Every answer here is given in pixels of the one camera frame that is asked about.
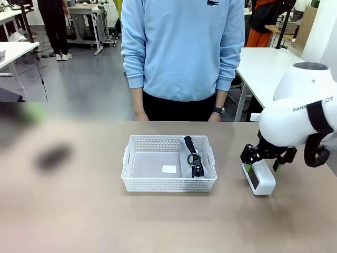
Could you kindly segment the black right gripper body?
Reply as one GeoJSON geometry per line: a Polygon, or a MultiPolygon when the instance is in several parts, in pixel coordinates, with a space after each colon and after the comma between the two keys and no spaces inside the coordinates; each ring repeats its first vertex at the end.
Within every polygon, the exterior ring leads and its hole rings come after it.
{"type": "Polygon", "coordinates": [[[265,140],[260,131],[258,132],[257,137],[259,138],[257,153],[262,159],[274,159],[278,155],[285,153],[288,149],[288,147],[278,147],[269,143],[265,140]]]}

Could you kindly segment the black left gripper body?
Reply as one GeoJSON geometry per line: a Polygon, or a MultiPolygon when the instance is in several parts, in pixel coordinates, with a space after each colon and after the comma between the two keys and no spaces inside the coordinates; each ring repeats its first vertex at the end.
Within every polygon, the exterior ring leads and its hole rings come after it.
{"type": "MultiPolygon", "coordinates": [[[[7,154],[30,128],[48,118],[43,103],[0,101],[0,169],[5,168],[7,154]]],[[[44,150],[37,157],[37,166],[41,170],[51,170],[71,154],[70,146],[61,143],[44,150]]]]}

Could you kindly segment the white digital clock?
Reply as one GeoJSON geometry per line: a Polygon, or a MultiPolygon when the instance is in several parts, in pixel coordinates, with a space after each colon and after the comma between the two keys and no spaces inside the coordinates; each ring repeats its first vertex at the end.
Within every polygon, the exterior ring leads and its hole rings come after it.
{"type": "Polygon", "coordinates": [[[242,164],[242,170],[254,195],[268,196],[273,192],[276,180],[264,160],[252,165],[242,164]]]}

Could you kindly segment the person's left forearm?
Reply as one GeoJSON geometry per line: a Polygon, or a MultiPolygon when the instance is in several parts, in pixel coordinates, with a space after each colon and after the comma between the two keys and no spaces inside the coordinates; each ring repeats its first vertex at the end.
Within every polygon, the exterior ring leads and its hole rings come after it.
{"type": "Polygon", "coordinates": [[[214,106],[216,108],[223,108],[227,95],[228,91],[216,90],[216,100],[214,106]]]}

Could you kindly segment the person's right forearm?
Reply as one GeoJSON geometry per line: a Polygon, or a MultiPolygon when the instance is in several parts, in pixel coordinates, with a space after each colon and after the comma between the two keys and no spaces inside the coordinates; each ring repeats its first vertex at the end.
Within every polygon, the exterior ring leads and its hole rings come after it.
{"type": "Polygon", "coordinates": [[[130,89],[131,96],[133,100],[133,108],[135,115],[140,115],[145,113],[143,107],[143,89],[142,88],[134,88],[130,89]]]}

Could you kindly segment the white perforated plastic basket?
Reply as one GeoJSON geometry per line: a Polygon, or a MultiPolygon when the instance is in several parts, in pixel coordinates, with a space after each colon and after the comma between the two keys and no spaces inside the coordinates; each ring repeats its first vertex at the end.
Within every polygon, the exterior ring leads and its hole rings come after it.
{"type": "Polygon", "coordinates": [[[215,159],[204,135],[188,135],[201,156],[204,177],[192,178],[183,135],[131,135],[125,148],[121,178],[128,192],[209,192],[217,180],[215,159]],[[177,173],[163,173],[162,166],[177,173]]]}

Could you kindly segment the large white table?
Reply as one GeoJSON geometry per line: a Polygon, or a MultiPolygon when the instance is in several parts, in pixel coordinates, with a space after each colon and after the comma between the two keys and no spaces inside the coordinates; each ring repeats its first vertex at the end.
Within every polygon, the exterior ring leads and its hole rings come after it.
{"type": "Polygon", "coordinates": [[[262,107],[265,107],[273,101],[274,92],[288,68],[294,63],[302,61],[283,48],[242,48],[237,73],[243,82],[234,121],[240,121],[248,91],[255,96],[262,107]]]}

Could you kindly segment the small white table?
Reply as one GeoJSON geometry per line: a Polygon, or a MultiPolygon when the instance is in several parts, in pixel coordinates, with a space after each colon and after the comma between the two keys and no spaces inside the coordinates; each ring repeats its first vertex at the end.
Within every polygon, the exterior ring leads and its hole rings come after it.
{"type": "Polygon", "coordinates": [[[17,83],[17,89],[22,92],[23,98],[29,101],[25,88],[19,78],[14,61],[39,46],[39,42],[0,42],[0,69],[8,66],[17,83]]]}

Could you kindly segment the wooden table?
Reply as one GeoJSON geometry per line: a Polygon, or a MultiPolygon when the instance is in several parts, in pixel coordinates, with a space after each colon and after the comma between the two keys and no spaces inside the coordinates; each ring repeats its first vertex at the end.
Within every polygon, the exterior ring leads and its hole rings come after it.
{"type": "MultiPolygon", "coordinates": [[[[286,28],[284,30],[284,33],[283,33],[283,38],[288,40],[288,41],[295,42],[299,27],[300,27],[299,25],[297,25],[293,22],[287,23],[287,26],[286,26],[286,28]]],[[[280,24],[280,25],[266,25],[265,28],[268,31],[270,31],[272,33],[275,33],[275,34],[281,34],[281,32],[283,31],[283,25],[282,24],[280,24]]]]}

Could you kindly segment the black vertical pole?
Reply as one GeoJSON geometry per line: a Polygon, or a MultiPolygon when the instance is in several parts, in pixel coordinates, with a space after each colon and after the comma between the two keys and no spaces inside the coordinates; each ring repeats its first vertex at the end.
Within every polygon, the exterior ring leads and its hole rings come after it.
{"type": "Polygon", "coordinates": [[[275,47],[276,49],[280,49],[281,48],[281,42],[282,42],[285,30],[286,30],[286,26],[288,24],[288,20],[289,20],[289,17],[290,17],[290,12],[291,12],[291,9],[293,8],[292,0],[283,0],[283,5],[285,6],[284,8],[286,10],[286,16],[285,16],[285,19],[283,21],[281,33],[279,34],[279,39],[278,39],[276,47],[275,47]]]}

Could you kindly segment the white crumpled bag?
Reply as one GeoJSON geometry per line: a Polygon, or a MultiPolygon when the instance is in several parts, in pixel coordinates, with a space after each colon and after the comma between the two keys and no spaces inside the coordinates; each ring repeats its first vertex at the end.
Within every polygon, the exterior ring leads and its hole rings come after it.
{"type": "Polygon", "coordinates": [[[25,42],[27,41],[26,37],[19,32],[12,33],[9,38],[9,42],[25,42]]]}

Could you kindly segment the person in blue sweatshirt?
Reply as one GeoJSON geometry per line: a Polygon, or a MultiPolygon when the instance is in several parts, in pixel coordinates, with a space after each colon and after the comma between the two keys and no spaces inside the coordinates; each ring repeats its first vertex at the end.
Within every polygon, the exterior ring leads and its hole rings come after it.
{"type": "Polygon", "coordinates": [[[149,121],[208,122],[244,45],[244,0],[123,0],[122,55],[149,121]]]}

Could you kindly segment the person in black clothes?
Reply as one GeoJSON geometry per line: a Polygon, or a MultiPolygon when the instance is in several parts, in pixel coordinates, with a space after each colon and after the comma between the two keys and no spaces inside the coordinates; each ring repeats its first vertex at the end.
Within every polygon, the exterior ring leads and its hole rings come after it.
{"type": "Polygon", "coordinates": [[[67,0],[37,0],[37,4],[56,60],[70,60],[65,22],[65,17],[70,15],[67,0]]]}

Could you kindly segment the brown wooden panel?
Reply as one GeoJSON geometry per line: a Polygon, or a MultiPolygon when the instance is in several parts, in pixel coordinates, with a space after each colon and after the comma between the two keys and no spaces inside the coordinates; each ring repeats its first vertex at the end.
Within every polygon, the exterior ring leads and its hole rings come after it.
{"type": "Polygon", "coordinates": [[[315,20],[317,10],[318,9],[316,7],[312,7],[310,5],[305,7],[302,21],[299,27],[299,31],[297,33],[296,40],[295,40],[296,43],[298,44],[306,43],[310,35],[311,28],[313,26],[313,22],[315,20]]]}

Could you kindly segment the grey metal workbench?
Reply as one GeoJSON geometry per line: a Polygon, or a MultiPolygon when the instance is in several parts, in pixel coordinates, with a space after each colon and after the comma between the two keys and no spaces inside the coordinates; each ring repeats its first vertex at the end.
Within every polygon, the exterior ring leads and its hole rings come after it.
{"type": "Polygon", "coordinates": [[[113,43],[109,34],[105,6],[98,3],[76,3],[69,8],[67,18],[67,42],[70,44],[89,45],[97,56],[104,44],[113,43]]]}

